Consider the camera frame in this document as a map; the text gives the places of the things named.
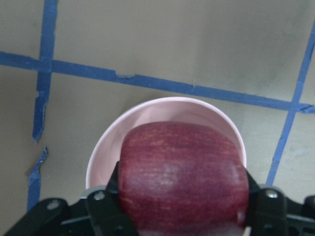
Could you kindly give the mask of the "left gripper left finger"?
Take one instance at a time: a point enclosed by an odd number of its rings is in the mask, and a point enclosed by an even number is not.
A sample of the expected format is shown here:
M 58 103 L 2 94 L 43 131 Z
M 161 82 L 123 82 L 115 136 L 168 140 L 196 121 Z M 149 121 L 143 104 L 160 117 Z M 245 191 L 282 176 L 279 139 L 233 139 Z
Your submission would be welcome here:
M 114 170 L 111 174 L 111 177 L 110 177 L 110 179 L 106 185 L 106 188 L 105 188 L 105 194 L 106 195 L 118 196 L 118 192 L 119 192 L 119 181 L 118 181 L 119 164 L 120 164 L 120 161 L 116 162 L 116 165 L 115 165 Z

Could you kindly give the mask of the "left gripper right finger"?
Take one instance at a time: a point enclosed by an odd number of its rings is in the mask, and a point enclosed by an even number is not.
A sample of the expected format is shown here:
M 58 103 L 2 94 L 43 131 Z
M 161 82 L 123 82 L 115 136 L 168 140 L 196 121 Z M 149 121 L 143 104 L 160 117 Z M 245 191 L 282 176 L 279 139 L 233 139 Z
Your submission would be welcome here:
M 256 181 L 253 179 L 251 174 L 248 172 L 247 169 L 245 169 L 246 174 L 247 174 L 247 179 L 248 179 L 248 185 L 249 185 L 249 194 L 250 196 L 253 196 L 257 192 L 260 191 L 259 185 L 256 183 Z

